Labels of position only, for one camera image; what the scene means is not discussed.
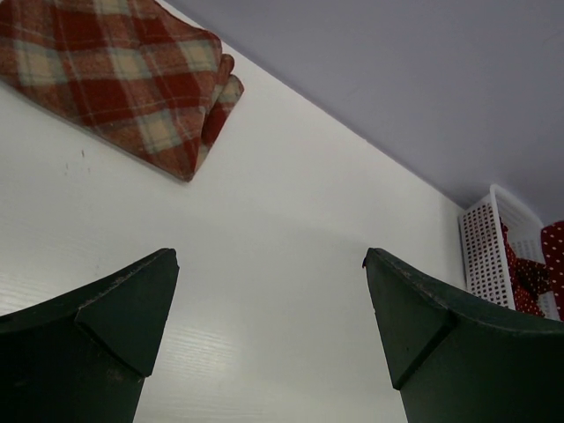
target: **gray wall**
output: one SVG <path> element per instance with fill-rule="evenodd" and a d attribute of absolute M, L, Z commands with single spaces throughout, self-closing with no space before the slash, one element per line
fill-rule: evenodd
<path fill-rule="evenodd" d="M 168 1 L 460 205 L 564 219 L 564 1 Z"/>

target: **white plastic basket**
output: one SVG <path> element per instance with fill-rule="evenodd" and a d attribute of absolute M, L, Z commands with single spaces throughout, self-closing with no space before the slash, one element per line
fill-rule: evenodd
<path fill-rule="evenodd" d="M 503 246 L 501 222 L 508 227 L 508 242 L 516 255 L 545 262 L 540 243 L 541 220 L 527 206 L 498 185 L 458 219 L 462 235 L 466 290 L 515 310 Z M 560 320 L 554 294 L 539 296 L 538 305 L 549 319 Z"/>

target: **polka dot cloth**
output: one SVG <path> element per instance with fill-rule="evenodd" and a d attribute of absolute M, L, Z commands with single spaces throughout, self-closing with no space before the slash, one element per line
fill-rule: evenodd
<path fill-rule="evenodd" d="M 519 258 L 508 242 L 508 228 L 501 223 L 503 244 L 508 258 L 509 278 L 513 289 L 515 310 L 529 315 L 545 317 L 538 306 L 538 296 L 550 291 L 548 273 L 542 263 Z"/>
<path fill-rule="evenodd" d="M 556 307 L 564 321 L 564 220 L 545 227 L 540 240 Z"/>

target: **white table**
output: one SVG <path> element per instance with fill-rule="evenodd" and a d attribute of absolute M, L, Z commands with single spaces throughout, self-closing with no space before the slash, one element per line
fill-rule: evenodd
<path fill-rule="evenodd" d="M 362 259 L 461 286 L 436 190 L 233 52 L 247 91 L 190 184 L 0 90 L 0 314 L 161 247 L 181 274 L 136 422 L 405 422 Z"/>

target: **black object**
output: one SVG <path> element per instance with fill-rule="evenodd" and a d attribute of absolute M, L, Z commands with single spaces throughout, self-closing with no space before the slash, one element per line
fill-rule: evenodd
<path fill-rule="evenodd" d="M 157 357 L 178 265 L 162 249 L 0 317 L 5 422 L 127 423 Z"/>
<path fill-rule="evenodd" d="M 382 249 L 364 265 L 410 423 L 564 421 L 564 324 L 483 301 Z"/>

